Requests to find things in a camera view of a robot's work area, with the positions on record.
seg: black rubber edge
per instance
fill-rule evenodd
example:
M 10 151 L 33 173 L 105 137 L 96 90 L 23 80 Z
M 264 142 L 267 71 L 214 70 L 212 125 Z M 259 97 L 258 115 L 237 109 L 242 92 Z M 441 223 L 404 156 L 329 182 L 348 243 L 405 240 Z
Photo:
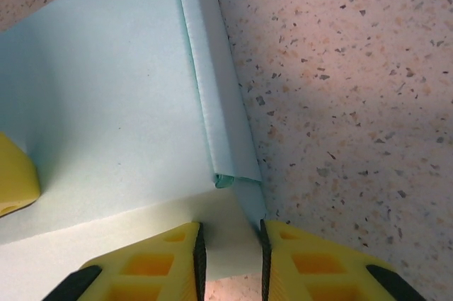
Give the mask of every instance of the black rubber edge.
M 270 244 L 266 223 L 260 221 L 260 240 L 263 250 L 263 268 L 261 269 L 261 298 L 263 301 L 269 299 L 269 282 L 270 282 L 270 260 L 272 253 L 272 245 Z
M 413 289 L 400 275 L 389 269 L 370 264 L 369 273 L 394 297 L 395 301 L 426 301 L 417 290 Z
M 77 301 L 101 271 L 100 266 L 89 266 L 80 271 L 74 271 L 42 301 Z
M 205 300 L 206 285 L 206 246 L 203 233 L 203 223 L 200 223 L 195 247 L 193 248 L 193 267 L 195 270 L 195 287 L 197 288 L 198 301 Z

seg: yellow plastic object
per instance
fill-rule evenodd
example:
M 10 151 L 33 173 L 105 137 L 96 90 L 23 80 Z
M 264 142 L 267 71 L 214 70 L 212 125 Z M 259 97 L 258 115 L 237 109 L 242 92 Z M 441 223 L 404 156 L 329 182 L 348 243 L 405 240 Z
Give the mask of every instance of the yellow plastic object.
M 100 266 L 102 272 L 78 301 L 199 300 L 205 272 L 202 290 L 197 290 L 194 251 L 200 227 L 186 223 L 85 263 L 81 268 Z
M 395 301 L 366 268 L 393 271 L 389 264 L 285 223 L 265 221 L 265 231 L 270 260 L 263 251 L 263 274 L 268 269 L 269 275 L 264 300 Z
M 0 216 L 21 209 L 40 197 L 32 161 L 0 132 Z

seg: beige speckled surface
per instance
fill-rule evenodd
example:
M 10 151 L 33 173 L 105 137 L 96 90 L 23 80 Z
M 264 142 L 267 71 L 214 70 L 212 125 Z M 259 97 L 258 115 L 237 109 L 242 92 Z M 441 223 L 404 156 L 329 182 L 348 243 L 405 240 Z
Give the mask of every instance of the beige speckled surface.
M 48 1 L 0 0 L 0 29 Z M 271 217 L 451 300 L 452 0 L 219 1 Z M 260 279 L 206 298 L 259 300 Z

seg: square hole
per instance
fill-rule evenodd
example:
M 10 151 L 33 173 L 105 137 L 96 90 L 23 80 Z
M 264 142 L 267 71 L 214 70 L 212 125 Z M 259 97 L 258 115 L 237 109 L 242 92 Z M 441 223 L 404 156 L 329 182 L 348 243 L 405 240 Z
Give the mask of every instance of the square hole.
M 124 275 L 168 275 L 174 256 L 171 254 L 141 254 L 134 256 L 121 271 Z
M 105 301 L 156 301 L 162 285 L 114 285 Z
M 328 254 L 293 254 L 292 260 L 301 274 L 341 274 L 346 272 L 341 263 Z
M 355 285 L 308 285 L 313 301 L 368 301 L 368 297 Z

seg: speckled countertop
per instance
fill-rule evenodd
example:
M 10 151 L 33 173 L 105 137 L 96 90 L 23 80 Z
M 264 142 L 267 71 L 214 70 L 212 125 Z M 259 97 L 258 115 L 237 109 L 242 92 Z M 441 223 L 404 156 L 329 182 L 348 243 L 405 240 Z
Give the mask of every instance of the speckled countertop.
M 0 29 L 51 0 L 0 0 Z M 219 0 L 273 218 L 453 298 L 452 0 Z M 259 300 L 258 276 L 207 300 Z

